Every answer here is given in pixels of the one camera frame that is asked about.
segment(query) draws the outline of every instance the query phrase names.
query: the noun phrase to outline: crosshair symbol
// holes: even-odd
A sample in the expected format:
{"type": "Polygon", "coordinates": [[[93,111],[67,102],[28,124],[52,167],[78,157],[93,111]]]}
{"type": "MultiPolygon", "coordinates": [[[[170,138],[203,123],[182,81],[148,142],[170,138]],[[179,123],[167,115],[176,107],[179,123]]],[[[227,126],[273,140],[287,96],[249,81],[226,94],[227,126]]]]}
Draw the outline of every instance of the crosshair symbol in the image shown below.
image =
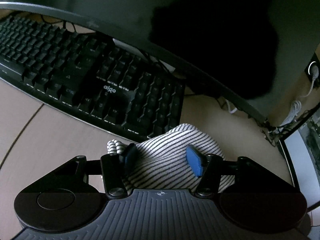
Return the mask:
{"type": "Polygon", "coordinates": [[[163,196],[164,194],[166,194],[166,193],[164,193],[163,191],[159,191],[159,192],[157,193],[157,195],[159,195],[159,196],[163,196]]]}

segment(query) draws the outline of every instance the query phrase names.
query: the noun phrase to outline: cable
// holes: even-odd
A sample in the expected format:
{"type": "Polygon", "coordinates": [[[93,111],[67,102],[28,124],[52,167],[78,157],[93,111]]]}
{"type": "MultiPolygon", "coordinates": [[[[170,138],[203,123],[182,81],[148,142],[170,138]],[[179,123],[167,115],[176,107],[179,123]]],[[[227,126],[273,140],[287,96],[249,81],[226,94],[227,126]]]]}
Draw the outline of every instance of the cable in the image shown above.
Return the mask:
{"type": "MultiPolygon", "coordinates": [[[[311,82],[310,90],[309,90],[308,94],[306,94],[305,96],[299,96],[299,98],[306,98],[307,96],[309,96],[311,94],[315,80],[319,76],[319,68],[316,65],[313,65],[312,67],[310,67],[310,66],[309,66],[309,70],[308,70],[308,73],[310,73],[310,75],[312,75],[312,82],[311,82]]],[[[299,114],[301,109],[302,109],[301,102],[299,100],[294,100],[291,103],[291,108],[290,108],[288,116],[286,117],[286,119],[284,119],[284,121],[281,123],[281,125],[277,127],[278,130],[274,130],[274,132],[281,133],[282,130],[284,129],[284,126],[287,124],[290,124],[293,121],[293,119],[299,114]]]]}
{"type": "Polygon", "coordinates": [[[235,107],[233,110],[231,110],[231,106],[228,100],[226,100],[227,106],[228,106],[228,111],[230,114],[234,114],[238,109],[235,107]]]}
{"type": "Polygon", "coordinates": [[[72,26],[73,26],[73,29],[74,29],[75,33],[76,33],[77,31],[76,31],[75,24],[74,24],[74,23],[71,23],[71,24],[72,24],[72,26]]]}
{"type": "Polygon", "coordinates": [[[309,96],[309,95],[311,94],[311,92],[312,92],[314,83],[315,83],[315,80],[312,79],[312,83],[311,83],[311,87],[310,87],[309,93],[306,94],[305,96],[299,96],[299,97],[300,97],[300,98],[306,98],[307,96],[309,96]]]}
{"type": "Polygon", "coordinates": [[[300,101],[298,100],[294,100],[292,103],[291,103],[291,108],[290,108],[290,111],[289,111],[289,114],[288,116],[286,117],[286,119],[284,119],[284,121],[281,123],[280,126],[284,126],[286,124],[289,124],[292,122],[292,120],[299,114],[299,112],[301,111],[302,109],[302,104],[300,101]]]}
{"type": "Polygon", "coordinates": [[[42,15],[42,14],[41,14],[40,16],[41,16],[41,19],[42,19],[45,23],[49,23],[49,24],[56,24],[56,23],[62,23],[62,22],[63,22],[63,20],[56,21],[56,22],[47,22],[47,21],[44,19],[44,17],[43,17],[43,15],[42,15]]]}
{"type": "Polygon", "coordinates": [[[313,89],[313,85],[315,84],[315,80],[318,78],[319,76],[319,68],[316,66],[316,65],[313,65],[311,68],[309,66],[309,70],[308,70],[308,73],[310,75],[312,75],[312,82],[311,82],[311,87],[310,87],[310,90],[308,92],[308,94],[306,94],[305,96],[299,96],[299,98],[306,98],[308,97],[311,92],[312,92],[312,89],[313,89]]]}
{"type": "MultiPolygon", "coordinates": [[[[141,50],[141,49],[138,49],[138,50],[139,50],[139,51],[141,52],[141,54],[148,60],[148,62],[149,62],[150,65],[152,65],[152,64],[154,63],[148,53],[144,52],[144,51],[141,50]]],[[[157,58],[155,58],[155,59],[156,59],[156,62],[160,65],[160,67],[163,68],[164,71],[166,71],[166,72],[167,72],[169,75],[171,75],[174,79],[180,80],[179,78],[177,78],[177,77],[175,77],[174,75],[172,75],[172,73],[169,71],[169,69],[167,69],[167,68],[165,67],[165,65],[164,65],[159,59],[157,59],[157,58]]]]}

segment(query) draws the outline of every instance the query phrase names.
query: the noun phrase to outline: screw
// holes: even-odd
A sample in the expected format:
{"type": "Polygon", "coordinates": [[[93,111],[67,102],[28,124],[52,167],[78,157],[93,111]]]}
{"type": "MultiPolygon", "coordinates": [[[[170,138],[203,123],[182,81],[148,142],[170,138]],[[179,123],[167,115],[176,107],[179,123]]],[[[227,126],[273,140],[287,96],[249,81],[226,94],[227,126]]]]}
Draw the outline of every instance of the screw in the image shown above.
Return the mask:
{"type": "Polygon", "coordinates": [[[120,187],[115,187],[109,190],[109,194],[112,196],[121,196],[124,193],[124,189],[120,187]]]}

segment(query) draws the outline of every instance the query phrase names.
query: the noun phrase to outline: monitor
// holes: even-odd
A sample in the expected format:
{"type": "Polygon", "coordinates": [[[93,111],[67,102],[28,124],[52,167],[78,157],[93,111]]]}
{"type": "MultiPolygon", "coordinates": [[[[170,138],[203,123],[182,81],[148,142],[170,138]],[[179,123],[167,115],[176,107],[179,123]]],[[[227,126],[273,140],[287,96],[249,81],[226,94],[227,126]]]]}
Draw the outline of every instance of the monitor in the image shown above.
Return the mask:
{"type": "Polygon", "coordinates": [[[279,142],[292,184],[303,193],[311,210],[312,225],[320,226],[320,104],[279,142]]]}
{"type": "Polygon", "coordinates": [[[0,0],[142,49],[264,122],[320,41],[320,0],[0,0]]]}

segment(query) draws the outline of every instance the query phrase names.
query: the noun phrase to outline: aigo logo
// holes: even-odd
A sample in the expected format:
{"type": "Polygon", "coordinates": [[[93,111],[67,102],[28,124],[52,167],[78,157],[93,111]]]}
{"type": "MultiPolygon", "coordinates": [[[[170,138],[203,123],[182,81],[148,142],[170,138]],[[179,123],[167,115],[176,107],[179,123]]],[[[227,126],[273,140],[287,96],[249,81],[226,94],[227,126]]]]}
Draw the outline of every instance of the aigo logo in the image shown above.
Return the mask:
{"type": "Polygon", "coordinates": [[[110,93],[115,93],[116,92],[116,90],[114,88],[110,87],[110,86],[104,86],[103,88],[105,90],[107,90],[108,92],[110,92],[110,93]]]}

